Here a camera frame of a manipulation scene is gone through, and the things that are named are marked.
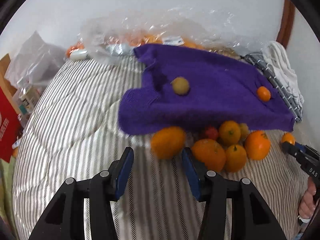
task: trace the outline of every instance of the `white plastic bag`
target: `white plastic bag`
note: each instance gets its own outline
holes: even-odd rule
[[[34,32],[11,60],[4,77],[17,89],[18,80],[25,77],[29,84],[44,90],[64,64],[64,55],[64,49],[45,43]]]
[[[213,52],[229,48],[241,55],[261,50],[265,41],[234,33],[233,16],[230,12],[181,7],[167,11],[119,10],[88,20],[79,36],[90,56],[102,64],[116,64],[121,56],[132,55],[135,47],[146,43]]]

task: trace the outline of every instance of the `human hand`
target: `human hand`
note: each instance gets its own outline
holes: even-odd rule
[[[313,196],[316,194],[316,185],[311,177],[308,178],[308,189],[303,194],[302,200],[299,206],[299,215],[303,219],[311,219],[313,212],[316,209],[316,205],[313,202]]]

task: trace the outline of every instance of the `purple cloth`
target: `purple cloth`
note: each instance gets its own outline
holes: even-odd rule
[[[226,120],[246,123],[251,130],[292,131],[294,116],[279,93],[249,64],[197,49],[147,44],[135,55],[147,65],[142,87],[128,90],[119,107],[120,128],[128,134],[147,134],[168,126],[199,131]],[[170,82],[189,81],[186,96],[178,96]],[[256,91],[265,86],[271,100]]]

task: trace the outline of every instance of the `bed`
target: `bed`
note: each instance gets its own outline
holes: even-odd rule
[[[27,240],[43,210],[68,177],[92,178],[120,158],[125,147],[135,160],[124,195],[111,203],[116,231],[124,239],[197,239],[204,203],[192,196],[180,156],[159,161],[150,153],[151,135],[129,136],[117,122],[124,92],[140,87],[144,65],[125,57],[118,65],[92,60],[67,61],[45,90],[25,129],[14,169],[12,204],[20,240]],[[303,123],[294,135],[310,144]],[[262,161],[248,161],[225,178],[249,178],[264,197],[288,239],[299,231],[298,205],[307,175],[281,152],[280,130],[266,131],[272,141]],[[188,135],[186,145],[193,143]],[[231,235],[227,204],[225,239]],[[91,239],[89,202],[84,202],[86,239]]]

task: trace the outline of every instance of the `green cloth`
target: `green cloth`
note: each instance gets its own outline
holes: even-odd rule
[[[7,163],[4,160],[0,159],[0,172],[2,173],[2,185],[4,189],[4,192],[3,192],[4,193],[4,209],[5,209],[6,217],[10,224],[12,233],[14,234],[16,239],[19,240],[16,224],[14,222],[13,210],[12,210],[12,176],[13,176],[13,169],[14,169],[15,162],[16,162],[16,159],[12,156],[10,159],[10,163]]]

